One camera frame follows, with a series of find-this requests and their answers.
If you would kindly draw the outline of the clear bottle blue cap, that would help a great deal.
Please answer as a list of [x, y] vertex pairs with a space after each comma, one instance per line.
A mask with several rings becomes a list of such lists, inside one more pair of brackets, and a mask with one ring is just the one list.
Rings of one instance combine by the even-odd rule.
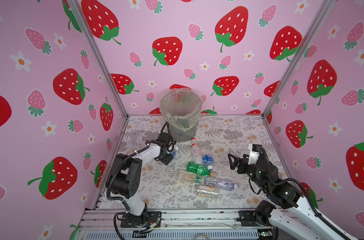
[[196, 183], [211, 188], [217, 188], [227, 191], [233, 191], [238, 189], [238, 184], [231, 180], [213, 178], [213, 177], [197, 177]]

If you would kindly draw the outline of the Pocari Sweat bottle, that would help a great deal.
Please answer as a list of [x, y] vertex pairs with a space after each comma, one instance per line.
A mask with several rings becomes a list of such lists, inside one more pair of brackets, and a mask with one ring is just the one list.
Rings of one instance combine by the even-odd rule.
[[207, 146], [202, 147], [202, 159], [203, 165], [208, 168], [208, 170], [213, 170], [214, 159], [211, 150]]

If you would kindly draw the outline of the clear tea bottle front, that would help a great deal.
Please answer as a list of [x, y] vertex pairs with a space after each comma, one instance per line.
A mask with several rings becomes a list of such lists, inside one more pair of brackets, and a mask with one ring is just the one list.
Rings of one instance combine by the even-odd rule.
[[203, 197], [208, 199], [218, 199], [220, 196], [218, 189], [203, 185], [193, 186], [192, 193], [197, 195], [198, 197]]

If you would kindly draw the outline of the clear bottle yellow label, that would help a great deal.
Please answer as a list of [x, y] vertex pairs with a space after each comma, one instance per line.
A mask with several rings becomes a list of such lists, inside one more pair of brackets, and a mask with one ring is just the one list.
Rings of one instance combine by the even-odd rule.
[[177, 171], [176, 179], [179, 182], [183, 182], [183, 183], [190, 183], [190, 184], [200, 184], [201, 183], [200, 176], [196, 175], [195, 173], [184, 171], [184, 170]]

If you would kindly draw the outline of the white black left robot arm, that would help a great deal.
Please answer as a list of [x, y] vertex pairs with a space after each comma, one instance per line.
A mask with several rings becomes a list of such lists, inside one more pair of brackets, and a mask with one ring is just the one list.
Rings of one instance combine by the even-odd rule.
[[151, 160], [168, 165], [173, 156], [175, 141], [171, 134], [162, 132], [156, 140], [146, 141], [144, 148], [130, 155], [117, 154], [106, 178], [106, 197], [120, 201], [126, 208], [124, 219], [135, 226], [143, 226], [148, 219], [147, 205], [137, 193], [143, 164]]

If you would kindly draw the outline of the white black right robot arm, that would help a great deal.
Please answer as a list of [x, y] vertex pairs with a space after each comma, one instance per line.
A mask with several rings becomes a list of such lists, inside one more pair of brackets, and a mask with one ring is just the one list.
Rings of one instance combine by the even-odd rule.
[[231, 170], [245, 174], [268, 198], [254, 211], [256, 223], [272, 225], [298, 240], [353, 240], [354, 236], [319, 212], [304, 187], [295, 179], [279, 178], [265, 154], [242, 158], [228, 155]]

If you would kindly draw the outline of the white bottle red cap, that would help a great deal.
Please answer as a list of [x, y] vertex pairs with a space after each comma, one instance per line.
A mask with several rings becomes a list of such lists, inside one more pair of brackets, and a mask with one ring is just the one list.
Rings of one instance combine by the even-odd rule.
[[202, 165], [203, 164], [203, 158], [201, 153], [201, 148], [198, 145], [198, 142], [195, 138], [192, 138], [192, 155], [194, 158], [194, 162], [196, 164]]

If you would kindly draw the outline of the green Sprite bottle yellow cap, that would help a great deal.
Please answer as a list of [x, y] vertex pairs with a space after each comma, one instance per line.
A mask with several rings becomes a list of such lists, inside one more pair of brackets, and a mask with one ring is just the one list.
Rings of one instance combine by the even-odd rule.
[[214, 172], [212, 170], [209, 170], [204, 165], [196, 164], [195, 162], [189, 162], [187, 166], [187, 171], [194, 173], [198, 176], [202, 177], [213, 177]]

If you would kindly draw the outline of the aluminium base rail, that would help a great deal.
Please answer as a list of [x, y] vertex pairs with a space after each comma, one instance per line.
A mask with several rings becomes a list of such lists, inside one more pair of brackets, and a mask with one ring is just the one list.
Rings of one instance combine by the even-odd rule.
[[257, 225], [252, 209], [150, 209], [147, 217], [123, 210], [85, 211], [76, 240], [276, 240], [279, 230]]

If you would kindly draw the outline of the aluminium frame post left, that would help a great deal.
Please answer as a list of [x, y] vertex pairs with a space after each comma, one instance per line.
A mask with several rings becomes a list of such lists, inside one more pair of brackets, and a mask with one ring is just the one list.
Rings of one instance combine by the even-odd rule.
[[68, 1], [68, 4], [71, 7], [74, 18], [81, 28], [101, 73], [119, 106], [121, 114], [124, 118], [127, 118], [128, 114], [119, 98], [119, 90], [117, 89], [95, 42], [96, 39], [107, 42], [113, 40], [118, 45], [121, 45], [121, 43], [116, 40], [120, 30], [117, 17], [108, 7], [99, 1]]

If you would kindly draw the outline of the aluminium frame post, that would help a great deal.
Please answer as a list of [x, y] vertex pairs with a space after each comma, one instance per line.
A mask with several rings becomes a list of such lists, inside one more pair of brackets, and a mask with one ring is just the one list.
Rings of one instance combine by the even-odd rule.
[[317, 14], [315, 15], [314, 19], [312, 20], [311, 24], [309, 25], [309, 28], [308, 28], [306, 34], [304, 35], [303, 40], [302, 40], [301, 44], [299, 45], [298, 50], [294, 54], [294, 57], [292, 58], [287, 69], [285, 70], [271, 100], [269, 101], [264, 113], [262, 114], [263, 120], [267, 120], [268, 113], [272, 110], [275, 102], [277, 101], [281, 92], [285, 88], [285, 85], [287, 84], [288, 80], [290, 79], [290, 77], [292, 76], [294, 71], [296, 70], [297, 64], [302, 60], [305, 50], [307, 49], [308, 45], [312, 42], [314, 37], [317, 35], [317, 32], [319, 31], [323, 22], [325, 21], [328, 14], [332, 10], [334, 4], [335, 4], [335, 1], [327, 0], [327, 1], [323, 1], [322, 4], [320, 5], [320, 8], [319, 8]]
[[118, 45], [121, 45], [121, 43], [116, 40], [120, 30], [117, 17], [108, 7], [99, 1], [68, 1], [68, 4], [71, 7], [74, 18], [81, 28], [101, 73], [119, 106], [121, 114], [124, 118], [127, 118], [128, 114], [119, 98], [119, 90], [117, 89], [95, 42], [96, 39], [107, 42], [113, 40]]

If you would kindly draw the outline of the aluminium frame post right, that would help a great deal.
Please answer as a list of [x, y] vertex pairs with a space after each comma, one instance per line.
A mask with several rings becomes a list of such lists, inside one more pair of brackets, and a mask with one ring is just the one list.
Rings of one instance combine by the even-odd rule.
[[275, 102], [277, 101], [281, 92], [285, 88], [285, 85], [287, 84], [288, 80], [290, 79], [290, 77], [292, 76], [294, 71], [296, 70], [297, 64], [302, 60], [305, 50], [307, 49], [308, 45], [312, 42], [314, 37], [317, 35], [317, 32], [319, 31], [323, 22], [325, 21], [328, 14], [332, 10], [334, 4], [335, 4], [335, 1], [327, 0], [327, 1], [323, 1], [322, 4], [320, 5], [320, 8], [319, 8], [317, 14], [315, 15], [314, 19], [312, 20], [311, 24], [309, 25], [309, 28], [308, 28], [306, 34], [304, 35], [303, 40], [302, 40], [301, 44], [299, 45], [298, 50], [294, 54], [294, 57], [292, 58], [287, 69], [285, 70], [271, 100], [269, 101], [264, 113], [262, 114], [263, 120], [267, 120], [268, 113], [272, 110]]

